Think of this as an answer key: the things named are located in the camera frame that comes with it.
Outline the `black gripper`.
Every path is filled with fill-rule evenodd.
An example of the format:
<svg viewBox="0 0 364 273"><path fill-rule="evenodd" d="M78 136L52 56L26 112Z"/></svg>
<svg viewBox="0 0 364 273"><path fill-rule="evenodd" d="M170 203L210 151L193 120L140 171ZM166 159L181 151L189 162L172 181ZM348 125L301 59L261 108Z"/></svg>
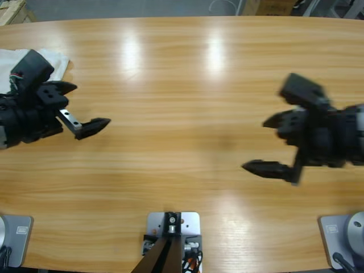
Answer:
<svg viewBox="0 0 364 273"><path fill-rule="evenodd" d="M81 123L66 106L66 94L77 89L77 85L65 81L47 81L41 84L36 95L22 101L20 95L1 95L1 149L32 143L39 139L63 132L60 118L74 133L77 140L96 135L110 122L109 118L94 118Z"/></svg>
<svg viewBox="0 0 364 273"><path fill-rule="evenodd" d="M267 118L263 127L275 129L280 139L297 147L297 153L291 167L264 160L241 165L254 175L297 185L304 167L342 168L347 162L363 166L363 106L348 106L319 117L305 110L287 110Z"/></svg>

